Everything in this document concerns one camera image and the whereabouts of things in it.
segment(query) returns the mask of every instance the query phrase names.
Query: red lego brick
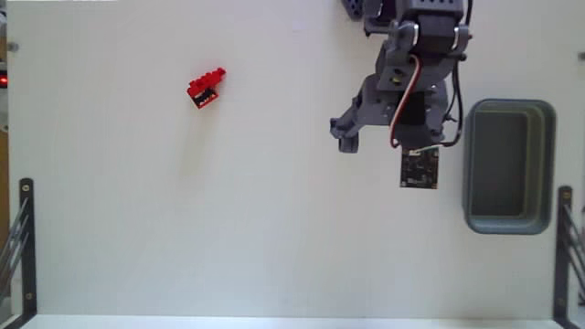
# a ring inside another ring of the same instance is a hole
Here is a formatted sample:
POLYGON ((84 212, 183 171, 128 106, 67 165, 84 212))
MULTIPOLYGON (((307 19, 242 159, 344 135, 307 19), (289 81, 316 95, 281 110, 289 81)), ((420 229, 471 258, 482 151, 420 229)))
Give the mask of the red lego brick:
POLYGON ((219 97, 215 88, 223 80, 225 74, 226 71, 219 68, 189 83, 190 87, 186 92, 198 109, 203 109, 219 97))

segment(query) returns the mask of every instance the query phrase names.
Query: white table surface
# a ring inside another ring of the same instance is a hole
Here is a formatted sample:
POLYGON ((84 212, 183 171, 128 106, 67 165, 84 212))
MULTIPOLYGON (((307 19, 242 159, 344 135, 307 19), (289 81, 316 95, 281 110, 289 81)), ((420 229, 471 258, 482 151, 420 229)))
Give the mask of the white table surface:
POLYGON ((282 319, 162 316, 38 315, 24 329, 558 329, 553 321, 410 319, 282 319))

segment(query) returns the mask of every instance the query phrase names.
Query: screw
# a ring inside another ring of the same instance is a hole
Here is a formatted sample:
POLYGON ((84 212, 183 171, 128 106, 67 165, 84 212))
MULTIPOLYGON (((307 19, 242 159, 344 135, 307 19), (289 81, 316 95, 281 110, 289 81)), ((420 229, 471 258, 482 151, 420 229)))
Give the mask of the screw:
POLYGON ((8 42, 6 44, 6 50, 10 52, 17 52, 20 49, 20 46, 16 42, 8 42))

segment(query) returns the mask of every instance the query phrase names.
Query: red wire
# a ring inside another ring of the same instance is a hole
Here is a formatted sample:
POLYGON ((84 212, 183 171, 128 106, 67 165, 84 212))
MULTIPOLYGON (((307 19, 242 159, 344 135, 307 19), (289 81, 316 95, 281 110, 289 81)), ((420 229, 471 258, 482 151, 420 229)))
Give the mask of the red wire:
POLYGON ((422 72, 422 65, 420 64, 420 58, 416 55, 410 55, 410 58, 414 59, 416 68, 414 69, 414 73, 412 74, 412 78, 410 78, 409 86, 404 91, 404 95, 400 100, 399 106, 394 112, 394 117, 392 118, 392 122, 390 122, 390 145, 393 148, 397 148, 400 146, 400 143, 395 143, 395 133, 396 133, 396 124, 400 119, 400 115, 404 111, 406 104, 409 103, 409 98, 414 89, 417 86, 417 82, 419 82, 420 73, 422 72))

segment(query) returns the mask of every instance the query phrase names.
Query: metal bracket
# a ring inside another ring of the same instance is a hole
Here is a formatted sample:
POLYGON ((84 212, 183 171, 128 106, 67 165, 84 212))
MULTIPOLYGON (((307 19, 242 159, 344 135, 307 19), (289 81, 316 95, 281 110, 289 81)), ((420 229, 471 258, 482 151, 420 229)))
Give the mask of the metal bracket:
POLYGON ((24 178, 19 185, 20 208, 10 229, 10 236, 0 259, 6 258, 9 269, 6 286, 9 288, 16 265, 20 261, 22 271, 23 313, 5 329, 23 327, 37 315, 37 255, 35 253, 35 198, 33 180, 24 178))
POLYGON ((565 329, 579 329, 569 319, 569 266, 573 261, 570 256, 567 222, 572 221, 568 210, 572 208, 573 189, 563 186, 558 190, 557 246, 555 252, 555 288, 553 294, 553 318, 565 329))

